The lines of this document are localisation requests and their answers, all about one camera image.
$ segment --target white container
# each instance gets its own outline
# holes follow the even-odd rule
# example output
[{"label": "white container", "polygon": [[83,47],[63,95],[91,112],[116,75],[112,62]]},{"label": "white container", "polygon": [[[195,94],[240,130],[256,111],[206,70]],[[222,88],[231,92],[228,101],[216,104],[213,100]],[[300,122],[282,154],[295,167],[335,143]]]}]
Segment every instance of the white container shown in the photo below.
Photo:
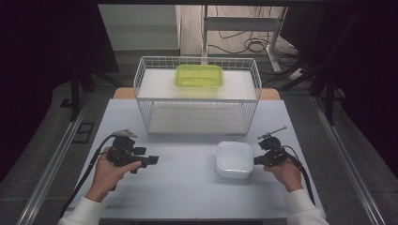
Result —
[{"label": "white container", "polygon": [[220,176],[246,178],[254,167],[253,150],[244,142],[220,142],[216,161]]}]

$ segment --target cable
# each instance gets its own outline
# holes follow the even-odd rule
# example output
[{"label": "cable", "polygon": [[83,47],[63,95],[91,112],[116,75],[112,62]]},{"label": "cable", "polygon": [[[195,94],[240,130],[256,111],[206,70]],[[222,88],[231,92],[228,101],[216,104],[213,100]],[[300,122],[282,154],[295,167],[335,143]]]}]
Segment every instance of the cable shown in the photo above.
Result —
[{"label": "cable", "polygon": [[290,150],[292,150],[293,151],[293,153],[295,154],[295,156],[296,156],[296,158],[298,159],[298,161],[299,161],[299,156],[298,156],[298,154],[296,153],[296,151],[292,148],[292,147],[290,147],[290,146],[288,146],[288,145],[284,145],[284,146],[281,146],[281,147],[287,147],[287,148],[290,148]]},{"label": "cable", "polygon": [[298,158],[293,157],[292,155],[290,155],[289,153],[287,153],[285,150],[283,150],[283,153],[290,158],[290,160],[292,160],[295,165],[298,167],[298,169],[301,171],[302,176],[304,177],[304,181],[305,181],[305,185],[307,187],[308,190],[308,195],[310,196],[311,201],[313,202],[313,204],[315,205],[315,199],[314,199],[314,195],[313,195],[313,189],[311,188],[311,183],[310,183],[310,178],[307,174],[307,171],[305,170],[305,168],[302,166],[301,162],[298,160]]},{"label": "cable", "polygon": [[99,148],[94,153],[94,156],[90,160],[90,164],[88,165],[87,169],[84,172],[83,177],[80,179],[78,185],[73,190],[73,193],[70,195],[68,201],[65,203],[64,207],[61,210],[59,217],[63,217],[65,212],[67,211],[68,206],[72,203],[73,199],[76,197],[76,194],[79,192],[80,188],[84,184],[84,181],[87,179],[88,175],[90,174],[91,170],[93,169],[94,165],[96,164],[97,158],[100,155],[100,150],[102,149],[103,145],[108,142],[110,138],[114,137],[114,135],[108,136],[100,145]]}]

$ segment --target wire basket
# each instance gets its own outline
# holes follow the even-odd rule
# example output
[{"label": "wire basket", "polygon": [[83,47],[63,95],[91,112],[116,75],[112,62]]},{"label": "wire basket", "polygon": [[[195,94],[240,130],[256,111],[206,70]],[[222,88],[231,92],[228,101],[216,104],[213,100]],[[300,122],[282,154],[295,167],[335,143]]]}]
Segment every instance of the wire basket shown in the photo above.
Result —
[{"label": "wire basket", "polygon": [[[179,65],[217,65],[219,88],[174,85]],[[261,96],[254,59],[217,57],[142,57],[134,93],[148,133],[246,135]]]}]

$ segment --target wall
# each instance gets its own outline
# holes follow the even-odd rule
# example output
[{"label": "wall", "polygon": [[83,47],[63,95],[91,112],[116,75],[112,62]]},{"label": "wall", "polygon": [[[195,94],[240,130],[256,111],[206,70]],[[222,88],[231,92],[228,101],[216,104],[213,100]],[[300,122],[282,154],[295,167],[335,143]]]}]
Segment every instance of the wall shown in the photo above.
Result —
[{"label": "wall", "polygon": [[179,6],[99,5],[114,51],[178,50]]}]

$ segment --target white table surface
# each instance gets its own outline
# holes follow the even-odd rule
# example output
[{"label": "white table surface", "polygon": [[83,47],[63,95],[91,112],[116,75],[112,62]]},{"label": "white table surface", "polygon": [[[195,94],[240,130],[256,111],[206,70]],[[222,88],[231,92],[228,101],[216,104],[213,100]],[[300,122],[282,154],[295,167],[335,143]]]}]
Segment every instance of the white table surface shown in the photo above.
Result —
[{"label": "white table surface", "polygon": [[[275,133],[282,145],[296,150],[305,168],[307,164],[282,100],[261,100],[247,136],[148,135],[136,100],[111,99],[90,150],[82,174],[100,143],[112,132],[128,128],[138,135],[135,146],[146,147],[146,156],[159,156],[157,165],[127,173],[104,203],[104,218],[131,220],[261,219],[288,216],[287,193],[263,166],[254,166],[246,179],[224,178],[216,172],[216,147],[221,141],[244,142],[255,157],[264,155],[257,136],[287,126]],[[113,139],[105,146],[112,145]],[[315,203],[322,207],[311,173]],[[74,209],[90,188],[94,170],[71,203]]]}]

